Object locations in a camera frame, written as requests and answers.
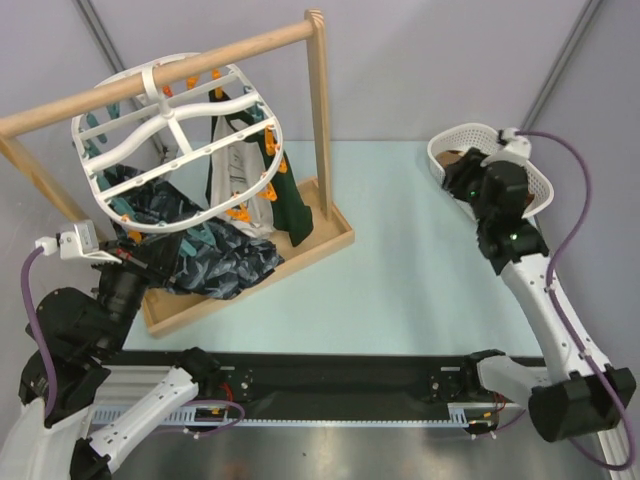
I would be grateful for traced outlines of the dark leaf-print shorts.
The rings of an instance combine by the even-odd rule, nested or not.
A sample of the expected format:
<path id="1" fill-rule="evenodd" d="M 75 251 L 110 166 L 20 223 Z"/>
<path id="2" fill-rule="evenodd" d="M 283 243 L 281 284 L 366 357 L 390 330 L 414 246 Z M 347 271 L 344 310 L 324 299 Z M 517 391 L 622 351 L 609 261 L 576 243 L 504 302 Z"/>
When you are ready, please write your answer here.
<path id="1" fill-rule="evenodd" d="M 125 192 L 110 206 L 143 224 L 172 223 L 199 211 L 196 203 L 161 178 Z M 252 238 L 218 218 L 174 236 L 180 242 L 173 262 L 175 282 L 168 290 L 175 294 L 231 300 L 260 284 L 284 262 L 271 241 Z"/>

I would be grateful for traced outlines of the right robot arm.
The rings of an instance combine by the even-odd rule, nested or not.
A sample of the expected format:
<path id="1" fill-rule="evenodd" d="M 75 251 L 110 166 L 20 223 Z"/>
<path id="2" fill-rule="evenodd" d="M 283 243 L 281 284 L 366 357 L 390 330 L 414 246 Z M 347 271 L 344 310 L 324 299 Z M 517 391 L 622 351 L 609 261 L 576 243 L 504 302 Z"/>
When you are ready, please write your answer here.
<path id="1" fill-rule="evenodd" d="M 488 161 L 470 148 L 446 166 L 443 188 L 470 206 L 479 251 L 519 303 L 547 370 L 537 374 L 498 350 L 476 352 L 461 376 L 463 393 L 473 401 L 493 393 L 514 401 L 547 442 L 617 427 L 635 393 L 635 378 L 588 340 L 554 279 L 549 248 L 523 216 L 529 194 L 525 168 Z"/>

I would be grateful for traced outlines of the orange clothespin on rim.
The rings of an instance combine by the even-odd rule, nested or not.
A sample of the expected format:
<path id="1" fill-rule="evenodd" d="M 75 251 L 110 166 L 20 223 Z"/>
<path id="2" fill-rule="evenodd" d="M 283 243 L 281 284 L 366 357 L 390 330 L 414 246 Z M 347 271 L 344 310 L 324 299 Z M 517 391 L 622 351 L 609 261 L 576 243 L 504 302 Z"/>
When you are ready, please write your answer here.
<path id="1" fill-rule="evenodd" d="M 251 214 L 245 203 L 240 203 L 225 211 L 225 214 L 235 221 L 250 223 Z"/>

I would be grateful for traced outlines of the aluminium frame rail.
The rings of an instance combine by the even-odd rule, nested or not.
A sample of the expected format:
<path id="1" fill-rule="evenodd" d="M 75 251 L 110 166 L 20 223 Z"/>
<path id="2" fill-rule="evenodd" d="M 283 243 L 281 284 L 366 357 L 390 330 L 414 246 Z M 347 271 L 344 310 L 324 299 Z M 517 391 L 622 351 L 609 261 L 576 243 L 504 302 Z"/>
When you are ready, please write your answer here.
<path id="1" fill-rule="evenodd" d="M 184 354 L 127 352 L 108 361 L 91 422 L 126 418 L 213 434 L 236 425 L 457 423 L 492 433 L 520 407 L 548 442 L 613 429 L 636 389 L 626 368 L 580 359 L 560 373 L 498 350 L 467 356 Z"/>

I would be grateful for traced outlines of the white plastic clip hanger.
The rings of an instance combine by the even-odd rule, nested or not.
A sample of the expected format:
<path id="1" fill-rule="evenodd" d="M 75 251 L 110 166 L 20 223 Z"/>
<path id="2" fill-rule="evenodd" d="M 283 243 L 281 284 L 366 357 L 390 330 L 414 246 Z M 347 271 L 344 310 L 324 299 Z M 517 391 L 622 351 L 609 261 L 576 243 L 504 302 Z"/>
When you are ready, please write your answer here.
<path id="1" fill-rule="evenodd" d="M 157 82 L 152 79 L 152 75 L 159 68 L 182 65 L 184 61 L 196 56 L 195 52 L 188 52 L 160 57 L 115 74 L 99 84 L 101 87 L 113 86 L 136 74 L 141 75 L 144 85 L 143 92 L 138 95 L 142 102 L 141 108 L 113 116 L 100 123 L 89 121 L 94 109 L 87 107 L 71 120 L 73 145 L 93 198 L 104 214 L 122 227 L 152 234 L 186 230 L 225 214 L 226 210 L 265 192 L 279 169 L 284 156 L 280 122 L 251 81 L 235 64 L 226 65 L 223 72 L 211 80 L 199 86 L 186 88 L 172 96 L 162 91 L 163 87 L 171 84 L 170 82 Z M 182 127 L 186 120 L 225 117 L 252 107 L 261 113 L 258 121 L 200 147 L 194 146 L 188 140 Z M 169 133 L 175 140 L 177 155 L 174 158 L 163 160 L 158 166 L 119 181 L 113 186 L 106 184 L 108 169 L 122 165 L 146 141 L 161 132 Z M 262 168 L 257 178 L 251 180 L 245 190 L 231 193 L 209 207 L 200 209 L 191 217 L 172 223 L 143 224 L 128 220 L 110 206 L 113 199 L 131 189 L 139 188 L 156 178 L 164 179 L 166 175 L 179 171 L 196 160 L 209 158 L 260 133 L 265 135 L 275 154 L 271 165 Z"/>

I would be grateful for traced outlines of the teal plastic clothespin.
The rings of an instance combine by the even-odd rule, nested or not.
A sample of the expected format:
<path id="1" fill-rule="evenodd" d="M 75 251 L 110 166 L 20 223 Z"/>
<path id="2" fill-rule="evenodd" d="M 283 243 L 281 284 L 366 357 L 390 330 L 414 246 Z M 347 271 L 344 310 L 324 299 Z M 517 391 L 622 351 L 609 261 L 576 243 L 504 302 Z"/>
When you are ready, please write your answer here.
<path id="1" fill-rule="evenodd" d="M 214 247 L 215 245 L 215 237 L 207 226 L 190 228 L 186 230 L 181 240 L 180 252 L 183 256 L 195 257 L 202 248 Z"/>

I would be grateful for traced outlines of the brown striped sock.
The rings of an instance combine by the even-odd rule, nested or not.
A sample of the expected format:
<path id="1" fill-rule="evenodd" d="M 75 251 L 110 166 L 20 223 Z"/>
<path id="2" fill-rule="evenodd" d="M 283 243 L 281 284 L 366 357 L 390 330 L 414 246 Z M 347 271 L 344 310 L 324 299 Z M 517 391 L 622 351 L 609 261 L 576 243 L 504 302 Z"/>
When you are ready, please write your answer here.
<path id="1" fill-rule="evenodd" d="M 452 164 L 457 163 L 464 156 L 464 152 L 460 150 L 445 150 L 435 156 L 437 163 L 446 169 Z"/>

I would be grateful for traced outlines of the white perforated plastic basket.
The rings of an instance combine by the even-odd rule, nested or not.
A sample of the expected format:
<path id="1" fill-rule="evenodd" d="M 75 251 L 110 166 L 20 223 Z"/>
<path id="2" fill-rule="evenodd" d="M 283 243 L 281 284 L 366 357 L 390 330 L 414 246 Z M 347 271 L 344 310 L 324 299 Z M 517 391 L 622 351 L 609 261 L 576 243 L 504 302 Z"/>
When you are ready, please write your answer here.
<path id="1" fill-rule="evenodd" d="M 515 160 L 526 170 L 528 177 L 528 193 L 530 200 L 522 217 L 533 221 L 533 218 L 548 207 L 554 198 L 554 188 L 547 177 L 530 161 L 499 153 L 498 131 L 482 123 L 464 123 L 449 128 L 434 137 L 427 144 L 428 168 L 443 189 L 444 169 L 437 163 L 435 156 L 445 150 L 460 150 L 464 153 L 471 147 L 480 149 L 489 160 Z"/>

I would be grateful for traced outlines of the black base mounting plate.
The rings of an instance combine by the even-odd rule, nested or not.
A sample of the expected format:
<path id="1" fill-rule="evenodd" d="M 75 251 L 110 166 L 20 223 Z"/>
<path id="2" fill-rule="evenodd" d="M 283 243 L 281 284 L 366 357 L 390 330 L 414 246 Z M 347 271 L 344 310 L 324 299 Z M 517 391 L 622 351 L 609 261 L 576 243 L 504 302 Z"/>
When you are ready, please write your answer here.
<path id="1" fill-rule="evenodd" d="M 200 398 L 229 392 L 249 417 L 348 420 L 431 416 L 450 403 L 507 399 L 480 387 L 462 356 L 125 351 L 110 366 L 175 366 L 200 383 Z"/>

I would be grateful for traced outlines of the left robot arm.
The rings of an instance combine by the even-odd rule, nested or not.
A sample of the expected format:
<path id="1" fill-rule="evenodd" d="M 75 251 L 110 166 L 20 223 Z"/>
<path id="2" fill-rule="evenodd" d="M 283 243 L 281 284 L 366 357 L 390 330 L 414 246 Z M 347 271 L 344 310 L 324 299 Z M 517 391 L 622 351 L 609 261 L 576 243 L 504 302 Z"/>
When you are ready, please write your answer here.
<path id="1" fill-rule="evenodd" d="M 1 449 L 4 479 L 109 479 L 129 454 L 171 413 L 214 397 L 220 364 L 198 347 L 180 353 L 165 377 L 116 421 L 87 434 L 108 362 L 121 352 L 146 292 L 173 283 L 178 243 L 159 247 L 129 241 L 84 242 L 65 232 L 36 241 L 21 268 L 27 333 L 37 350 L 19 385 L 22 412 Z M 36 259 L 57 254 L 85 260 L 100 272 L 97 295 L 73 287 L 35 303 L 30 274 Z"/>

